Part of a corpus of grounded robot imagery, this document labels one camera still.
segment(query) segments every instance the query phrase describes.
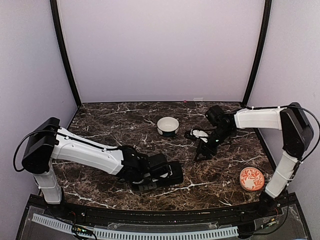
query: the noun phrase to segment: marble surface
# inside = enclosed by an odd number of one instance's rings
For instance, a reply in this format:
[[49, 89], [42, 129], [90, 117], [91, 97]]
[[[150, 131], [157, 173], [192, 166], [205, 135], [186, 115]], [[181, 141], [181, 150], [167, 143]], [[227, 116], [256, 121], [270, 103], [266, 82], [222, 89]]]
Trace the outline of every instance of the marble surface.
[[[218, 148], [212, 160], [194, 162], [198, 142], [184, 138], [191, 128], [211, 128], [204, 113], [218, 104], [224, 111], [238, 109], [226, 102], [130, 102], [86, 103], [69, 130], [109, 146], [132, 145], [140, 153], [164, 153], [178, 160], [184, 172], [182, 184], [147, 192], [134, 192], [117, 177], [81, 164], [56, 160], [54, 170], [67, 202], [86, 206], [142, 211], [181, 211], [235, 206], [256, 202], [260, 192], [242, 189], [239, 176], [245, 167], [255, 167], [265, 182], [273, 170], [253, 129], [238, 130], [231, 144]], [[158, 134], [156, 123], [166, 116], [177, 118], [174, 138]]]

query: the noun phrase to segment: robotic arm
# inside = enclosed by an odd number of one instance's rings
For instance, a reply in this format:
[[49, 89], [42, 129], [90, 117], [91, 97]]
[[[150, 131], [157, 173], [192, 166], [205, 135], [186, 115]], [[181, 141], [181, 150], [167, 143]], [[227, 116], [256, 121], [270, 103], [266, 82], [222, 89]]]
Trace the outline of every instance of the robotic arm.
[[301, 106], [294, 102], [287, 107], [278, 108], [244, 108], [225, 113], [215, 105], [205, 113], [212, 126], [216, 127], [207, 134], [200, 129], [185, 133], [191, 140], [200, 139], [195, 161], [209, 160], [217, 153], [217, 147], [237, 129], [267, 128], [282, 131], [282, 158], [270, 180], [260, 195], [258, 213], [264, 215], [275, 204], [275, 199], [286, 188], [296, 173], [304, 152], [314, 136], [313, 128]]
[[69, 132], [59, 122], [51, 117], [38, 127], [29, 138], [22, 159], [22, 166], [33, 174], [48, 204], [60, 204], [63, 194], [52, 159], [100, 169], [117, 176], [121, 182], [131, 183], [137, 191], [176, 185], [184, 180], [180, 163], [167, 162], [161, 153], [147, 156], [131, 146], [103, 145]]

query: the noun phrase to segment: red patterned bowl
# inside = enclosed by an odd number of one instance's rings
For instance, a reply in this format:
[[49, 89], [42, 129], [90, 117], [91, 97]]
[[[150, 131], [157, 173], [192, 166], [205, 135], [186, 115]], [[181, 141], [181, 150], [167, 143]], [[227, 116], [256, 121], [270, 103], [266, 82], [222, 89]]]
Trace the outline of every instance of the red patterned bowl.
[[240, 184], [247, 191], [258, 191], [265, 185], [265, 177], [258, 169], [246, 167], [240, 173]]

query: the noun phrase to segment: wall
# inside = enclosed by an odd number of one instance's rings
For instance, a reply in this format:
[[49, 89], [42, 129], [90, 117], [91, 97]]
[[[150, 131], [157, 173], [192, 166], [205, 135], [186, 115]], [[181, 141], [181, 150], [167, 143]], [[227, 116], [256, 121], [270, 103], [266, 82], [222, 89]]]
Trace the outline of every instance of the wall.
[[48, 0], [0, 1], [0, 32], [0, 240], [12, 240], [30, 193], [37, 193], [31, 174], [13, 169], [16, 146], [51, 116], [66, 126], [76, 104]]
[[[260, 68], [249, 105], [299, 102], [320, 118], [320, 1], [273, 1]], [[318, 127], [315, 128], [315, 139]], [[279, 161], [281, 132], [262, 131]], [[296, 192], [313, 239], [320, 236], [320, 148], [300, 167], [290, 190]]]
[[242, 101], [264, 0], [59, 0], [83, 102]]

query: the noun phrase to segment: black and white bowl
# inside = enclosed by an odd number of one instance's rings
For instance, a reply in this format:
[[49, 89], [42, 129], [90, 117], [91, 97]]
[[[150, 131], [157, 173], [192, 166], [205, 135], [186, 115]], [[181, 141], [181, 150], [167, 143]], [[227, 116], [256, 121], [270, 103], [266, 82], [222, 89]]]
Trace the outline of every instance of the black and white bowl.
[[158, 133], [164, 137], [173, 137], [179, 130], [179, 121], [171, 116], [161, 118], [157, 124]]

